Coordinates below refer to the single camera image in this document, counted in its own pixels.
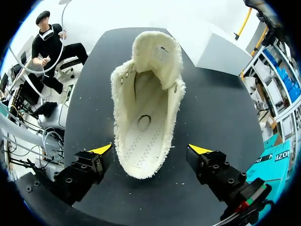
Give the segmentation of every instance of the yellow pipe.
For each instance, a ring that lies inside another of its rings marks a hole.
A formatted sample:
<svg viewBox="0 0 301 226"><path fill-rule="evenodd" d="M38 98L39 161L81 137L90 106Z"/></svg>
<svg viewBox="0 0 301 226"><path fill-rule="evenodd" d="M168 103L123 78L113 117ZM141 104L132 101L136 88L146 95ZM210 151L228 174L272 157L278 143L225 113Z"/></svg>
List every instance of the yellow pipe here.
<svg viewBox="0 0 301 226"><path fill-rule="evenodd" d="M244 71L243 71L243 70L242 70L242 72L241 72L241 80L242 80L242 81L245 80L245 78L244 78Z"/></svg>
<svg viewBox="0 0 301 226"><path fill-rule="evenodd" d="M259 46L260 46L260 44L261 44L261 42L262 42L262 40L264 39L264 37L265 37L265 33L268 31L268 26L265 26L265 29L264 29L264 31L263 31L263 33L262 33L262 35L261 35L261 37L260 37L260 39L259 39L259 41L258 41L258 43L256 44L256 47L254 48L254 49L258 49L259 48ZM253 55L255 54L255 50L253 50L252 51L252 53L251 53L251 56L253 57Z"/></svg>
<svg viewBox="0 0 301 226"><path fill-rule="evenodd" d="M249 16L250 16L250 14L251 14L251 11L252 11L252 8L249 8L248 14L246 15L246 18L245 18L245 21L244 21L243 25L241 26L241 28L240 28L238 34L235 34L235 35L236 35L236 37L235 37L236 40L239 38L239 36L241 35L243 29L245 28L246 22L247 22L248 19L249 19Z"/></svg>

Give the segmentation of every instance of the fuzzy white fabric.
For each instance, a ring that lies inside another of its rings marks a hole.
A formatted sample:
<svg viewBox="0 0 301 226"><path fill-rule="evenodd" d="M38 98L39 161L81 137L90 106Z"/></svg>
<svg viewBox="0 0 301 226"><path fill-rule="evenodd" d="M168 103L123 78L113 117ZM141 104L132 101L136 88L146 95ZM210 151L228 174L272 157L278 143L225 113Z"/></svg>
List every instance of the fuzzy white fabric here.
<svg viewBox="0 0 301 226"><path fill-rule="evenodd" d="M111 75L115 146L125 172L152 177L171 148L176 115L185 94L182 51L162 32L142 32L132 59Z"/></svg>

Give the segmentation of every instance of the black pants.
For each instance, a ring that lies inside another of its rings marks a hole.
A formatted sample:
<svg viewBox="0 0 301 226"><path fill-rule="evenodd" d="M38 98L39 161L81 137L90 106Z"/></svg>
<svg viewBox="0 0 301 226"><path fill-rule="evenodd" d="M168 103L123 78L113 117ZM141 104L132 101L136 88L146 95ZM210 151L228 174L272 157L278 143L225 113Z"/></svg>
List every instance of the black pants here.
<svg viewBox="0 0 301 226"><path fill-rule="evenodd" d="M84 65L88 58L88 55L86 53L85 47L81 43L75 43L64 47L61 58L58 62L61 62L62 60L65 60L70 57L78 57L79 60ZM44 67L44 70L50 68L51 66L52 64L47 64ZM46 72L45 75L43 75L43 83L46 86L53 88L59 94L61 94L63 91L63 84L60 83L54 77L54 75L55 75L55 66L49 72Z"/></svg>

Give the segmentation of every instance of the shoe insole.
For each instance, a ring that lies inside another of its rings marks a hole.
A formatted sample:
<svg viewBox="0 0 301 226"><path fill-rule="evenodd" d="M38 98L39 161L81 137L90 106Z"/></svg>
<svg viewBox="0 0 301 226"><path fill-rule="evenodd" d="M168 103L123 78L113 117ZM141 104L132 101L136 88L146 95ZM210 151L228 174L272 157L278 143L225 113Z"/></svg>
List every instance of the shoe insole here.
<svg viewBox="0 0 301 226"><path fill-rule="evenodd" d="M125 139L124 158L133 167L156 163L162 146L167 114L167 91L153 73L137 75L136 112Z"/></svg>

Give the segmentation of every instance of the white box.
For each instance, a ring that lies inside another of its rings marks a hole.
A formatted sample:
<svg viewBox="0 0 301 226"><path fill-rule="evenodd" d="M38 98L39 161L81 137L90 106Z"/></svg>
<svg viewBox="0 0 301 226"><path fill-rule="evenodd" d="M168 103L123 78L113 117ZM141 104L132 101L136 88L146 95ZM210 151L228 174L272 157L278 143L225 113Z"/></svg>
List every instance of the white box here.
<svg viewBox="0 0 301 226"><path fill-rule="evenodd" d="M268 90L270 93L270 98L272 99L274 105L283 101L274 79L272 79L272 81L269 83Z"/></svg>
<svg viewBox="0 0 301 226"><path fill-rule="evenodd" d="M257 71L258 76L260 76L263 80L263 82L267 83L271 80L271 75L267 67L263 64L263 62L260 59L257 60L257 63L254 65L254 68Z"/></svg>
<svg viewBox="0 0 301 226"><path fill-rule="evenodd" d="M181 17L172 20L167 30L196 67L238 76L252 59L234 38L207 21Z"/></svg>

